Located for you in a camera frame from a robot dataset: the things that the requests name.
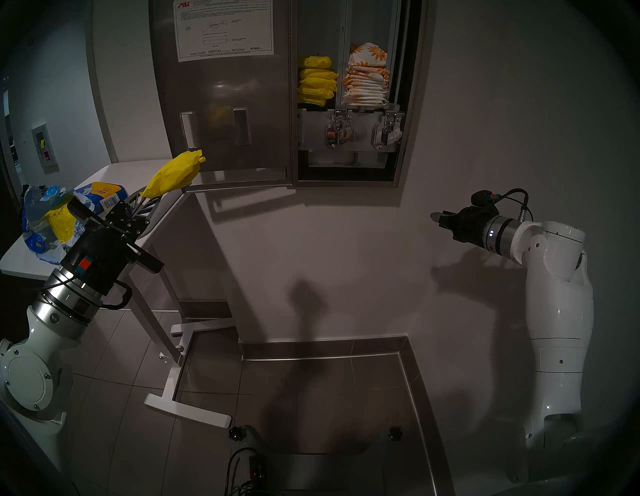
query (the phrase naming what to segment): black knob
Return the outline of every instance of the black knob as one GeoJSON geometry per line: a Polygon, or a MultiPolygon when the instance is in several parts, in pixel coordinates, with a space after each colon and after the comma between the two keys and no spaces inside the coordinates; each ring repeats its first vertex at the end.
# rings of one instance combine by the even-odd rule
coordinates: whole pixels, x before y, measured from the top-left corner
{"type": "Polygon", "coordinates": [[[402,429],[400,427],[391,427],[389,429],[389,439],[391,441],[400,441],[402,439],[402,429]]]}
{"type": "Polygon", "coordinates": [[[229,439],[231,439],[231,441],[242,441],[244,439],[243,430],[238,426],[230,428],[229,439]]]}

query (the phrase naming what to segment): open cabinet door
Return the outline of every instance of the open cabinet door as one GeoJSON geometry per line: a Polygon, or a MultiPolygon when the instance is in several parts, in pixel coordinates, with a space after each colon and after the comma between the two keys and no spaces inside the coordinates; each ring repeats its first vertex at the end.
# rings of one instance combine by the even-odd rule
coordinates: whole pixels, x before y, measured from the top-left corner
{"type": "Polygon", "coordinates": [[[202,149],[207,158],[187,189],[291,184],[293,6],[151,0],[154,69],[172,154],[202,149]]]}

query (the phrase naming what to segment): doorway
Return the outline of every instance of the doorway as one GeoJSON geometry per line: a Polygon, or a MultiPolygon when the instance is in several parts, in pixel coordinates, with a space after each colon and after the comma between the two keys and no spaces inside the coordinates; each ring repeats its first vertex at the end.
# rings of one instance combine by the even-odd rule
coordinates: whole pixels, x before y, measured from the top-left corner
{"type": "Polygon", "coordinates": [[[3,90],[3,109],[4,109],[4,125],[6,126],[6,134],[9,141],[9,151],[11,159],[13,160],[13,166],[18,175],[18,179],[21,184],[27,184],[27,180],[24,178],[22,168],[20,167],[20,159],[18,158],[18,152],[15,148],[15,140],[13,139],[13,132],[11,129],[11,119],[9,117],[9,90],[6,88],[3,90]]]}

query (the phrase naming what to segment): stack of pads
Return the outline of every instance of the stack of pads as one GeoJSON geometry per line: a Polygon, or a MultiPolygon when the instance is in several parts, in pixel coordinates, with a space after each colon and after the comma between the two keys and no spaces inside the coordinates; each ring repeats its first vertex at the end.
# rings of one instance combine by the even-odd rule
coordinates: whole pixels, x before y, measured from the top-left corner
{"type": "Polygon", "coordinates": [[[298,102],[324,107],[326,101],[332,99],[333,93],[338,89],[336,82],[338,73],[329,70],[331,58],[301,57],[298,65],[302,68],[298,85],[298,102]]]}
{"type": "Polygon", "coordinates": [[[388,103],[386,64],[387,52],[373,43],[365,43],[351,53],[349,72],[342,80],[347,88],[343,100],[347,107],[377,109],[388,103]]]}

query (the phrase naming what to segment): cabinet door handle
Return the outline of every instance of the cabinet door handle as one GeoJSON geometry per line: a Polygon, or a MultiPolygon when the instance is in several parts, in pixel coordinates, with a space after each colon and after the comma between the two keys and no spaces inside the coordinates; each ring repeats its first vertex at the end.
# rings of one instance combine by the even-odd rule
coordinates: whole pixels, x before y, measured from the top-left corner
{"type": "Polygon", "coordinates": [[[234,127],[236,128],[236,143],[238,145],[251,145],[249,118],[246,108],[234,109],[234,127]]]}
{"type": "Polygon", "coordinates": [[[187,142],[187,148],[200,148],[200,140],[198,139],[198,122],[195,112],[182,112],[180,114],[180,122],[182,123],[182,132],[187,142]]]}

